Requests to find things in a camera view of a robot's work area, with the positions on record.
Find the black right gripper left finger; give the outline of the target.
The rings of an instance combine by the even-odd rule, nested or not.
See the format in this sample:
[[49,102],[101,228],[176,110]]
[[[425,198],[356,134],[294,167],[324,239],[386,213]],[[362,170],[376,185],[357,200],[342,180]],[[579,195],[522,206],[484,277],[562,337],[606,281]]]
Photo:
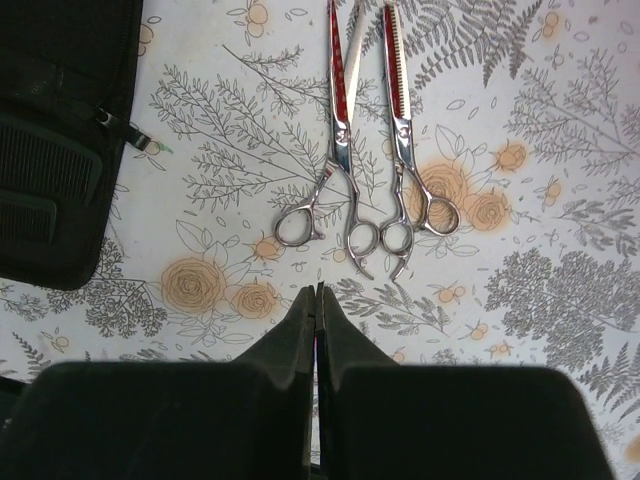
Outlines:
[[237,359],[67,362],[18,397],[5,479],[307,479],[315,292]]

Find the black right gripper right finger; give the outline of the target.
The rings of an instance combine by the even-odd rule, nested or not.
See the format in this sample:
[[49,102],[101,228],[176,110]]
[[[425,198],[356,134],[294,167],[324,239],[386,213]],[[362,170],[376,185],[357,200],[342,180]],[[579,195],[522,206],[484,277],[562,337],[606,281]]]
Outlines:
[[609,479],[580,392],[536,366],[399,365],[316,294],[321,456],[330,479]]

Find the silver straight scissors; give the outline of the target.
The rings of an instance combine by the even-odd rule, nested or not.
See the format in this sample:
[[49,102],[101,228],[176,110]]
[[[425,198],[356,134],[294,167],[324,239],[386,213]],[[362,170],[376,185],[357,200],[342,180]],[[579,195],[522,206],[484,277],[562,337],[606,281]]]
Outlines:
[[[334,1],[328,3],[328,63],[329,63],[329,106],[331,114],[331,139],[328,156],[322,176],[310,195],[300,204],[280,214],[274,225],[274,236],[286,247],[299,247],[312,240],[320,240],[324,234],[317,230],[314,211],[320,194],[330,177],[341,172],[348,182],[349,209],[345,225],[346,252],[357,270],[372,280],[373,275],[365,270],[365,259],[371,255],[379,243],[379,227],[360,217],[358,213],[360,190],[353,170],[353,119],[358,80],[361,66],[363,42],[363,18],[356,15],[356,23],[348,45],[348,52],[342,52],[337,6]],[[287,240],[280,233],[280,227],[291,215],[302,213],[307,218],[308,227],[297,240]]]

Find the silver thinning scissors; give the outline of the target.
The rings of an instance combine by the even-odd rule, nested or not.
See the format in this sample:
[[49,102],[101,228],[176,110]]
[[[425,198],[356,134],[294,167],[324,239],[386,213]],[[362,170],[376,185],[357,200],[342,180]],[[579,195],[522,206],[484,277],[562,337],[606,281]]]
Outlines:
[[[393,281],[406,270],[414,249],[414,232],[427,231],[437,237],[455,233],[460,225],[460,211],[455,203],[435,195],[422,181],[418,172],[412,125],[410,88],[404,53],[401,20],[396,3],[388,1],[382,7],[385,52],[385,78],[390,112],[390,141],[393,147],[394,180],[392,193],[396,215],[381,225],[380,240],[386,251],[397,258],[391,274]],[[417,183],[421,213],[412,221],[403,196],[404,176]]]

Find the black tail comb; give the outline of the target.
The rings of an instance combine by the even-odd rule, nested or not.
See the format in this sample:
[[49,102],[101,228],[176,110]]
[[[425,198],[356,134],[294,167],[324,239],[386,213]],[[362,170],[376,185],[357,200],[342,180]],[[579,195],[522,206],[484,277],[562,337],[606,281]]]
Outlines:
[[53,200],[1,191],[1,238],[51,243],[57,221]]

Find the black zippered tool case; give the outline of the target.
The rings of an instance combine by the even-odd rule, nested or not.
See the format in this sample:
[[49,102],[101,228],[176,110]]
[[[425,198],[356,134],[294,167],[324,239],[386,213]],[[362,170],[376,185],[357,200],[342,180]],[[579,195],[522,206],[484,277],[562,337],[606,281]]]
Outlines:
[[98,263],[130,121],[139,1],[1,5],[1,274],[73,290]]

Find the black wide tooth comb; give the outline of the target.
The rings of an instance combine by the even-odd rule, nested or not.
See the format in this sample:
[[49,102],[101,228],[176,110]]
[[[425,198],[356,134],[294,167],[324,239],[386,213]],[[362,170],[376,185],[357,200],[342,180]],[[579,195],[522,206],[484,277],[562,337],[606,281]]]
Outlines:
[[98,153],[15,115],[1,115],[1,185],[88,204],[103,164]]

